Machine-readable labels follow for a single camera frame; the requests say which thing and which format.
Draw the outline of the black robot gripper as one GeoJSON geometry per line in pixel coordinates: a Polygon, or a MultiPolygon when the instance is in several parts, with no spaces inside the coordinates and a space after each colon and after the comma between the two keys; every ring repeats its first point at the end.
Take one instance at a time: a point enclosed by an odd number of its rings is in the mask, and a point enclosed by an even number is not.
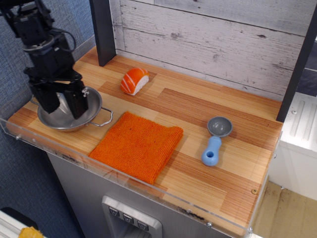
{"type": "Polygon", "coordinates": [[[33,63],[24,73],[43,110],[53,113],[60,106],[57,93],[63,93],[73,117],[79,119],[88,110],[86,87],[73,69],[75,61],[65,35],[49,34],[41,43],[24,45],[23,51],[33,63]]]}

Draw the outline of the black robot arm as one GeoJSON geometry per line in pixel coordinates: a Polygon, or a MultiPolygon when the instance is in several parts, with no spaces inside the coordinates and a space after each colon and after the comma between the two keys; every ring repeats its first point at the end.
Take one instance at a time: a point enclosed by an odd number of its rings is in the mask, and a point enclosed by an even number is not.
{"type": "Polygon", "coordinates": [[[49,114],[56,111],[61,93],[73,117],[80,118],[88,110],[88,91],[81,74],[73,69],[74,49],[66,39],[68,32],[53,27],[54,19],[41,0],[2,0],[0,14],[33,63],[24,73],[42,109],[49,114]]]}

